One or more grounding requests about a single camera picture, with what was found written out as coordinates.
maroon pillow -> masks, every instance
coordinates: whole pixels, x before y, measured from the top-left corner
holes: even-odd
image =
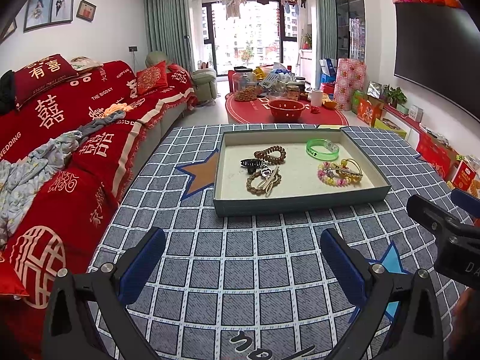
[[[60,54],[25,66],[15,72],[15,107],[20,110],[33,96],[75,76],[78,72]]]

green armchair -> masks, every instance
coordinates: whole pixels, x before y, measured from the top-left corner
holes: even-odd
[[[148,53],[145,64],[150,68],[162,61],[166,61],[167,66],[173,63],[163,51],[152,51]],[[191,73],[191,80],[199,104],[217,98],[217,72],[214,69],[196,70]]]

brown beaded bracelet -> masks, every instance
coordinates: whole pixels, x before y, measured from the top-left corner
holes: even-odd
[[[255,180],[258,176],[260,176],[262,174],[262,172],[260,170],[256,171],[253,175],[249,176],[248,179],[247,179],[247,191],[255,194],[255,195],[261,195],[262,193],[266,193],[265,190],[263,189],[260,189],[260,188],[255,188],[255,187],[252,187],[251,186],[251,182],[253,180]],[[278,184],[280,184],[280,181],[282,180],[282,176],[277,173],[275,175],[275,177],[277,178],[275,181],[272,182],[272,186],[275,187],[277,186]]]
[[[273,152],[279,152],[280,157],[271,156],[270,153],[273,153]],[[285,162],[287,152],[281,146],[272,146],[265,150],[256,151],[255,153],[253,153],[253,156],[260,160],[265,160],[267,162],[270,162],[273,165],[280,165]]]

blue star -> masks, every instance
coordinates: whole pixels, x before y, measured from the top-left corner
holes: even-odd
[[[370,265],[382,264],[388,272],[393,274],[407,275],[410,273],[409,271],[403,269],[400,254],[398,253],[398,249],[393,241],[390,243],[386,252],[383,254],[383,257],[380,260],[367,259],[367,261]],[[385,316],[390,320],[390,322],[393,321],[395,313],[397,312],[397,307],[398,302],[388,303],[387,309],[385,310]],[[357,316],[359,311],[360,308],[356,307],[349,320],[349,323],[352,323],[355,320],[355,317]]]
[[[217,170],[217,161],[218,149],[215,149],[203,161],[177,166],[179,171],[190,177],[181,200],[189,198],[190,196],[195,195],[195,193],[213,186],[215,172]]]

groom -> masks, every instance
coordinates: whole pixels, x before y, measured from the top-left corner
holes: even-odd
[[[59,10],[60,10],[60,7],[62,6],[62,0],[58,0],[56,3],[55,3],[56,7],[57,7],[57,13],[55,14],[55,16],[58,16],[59,15]]]

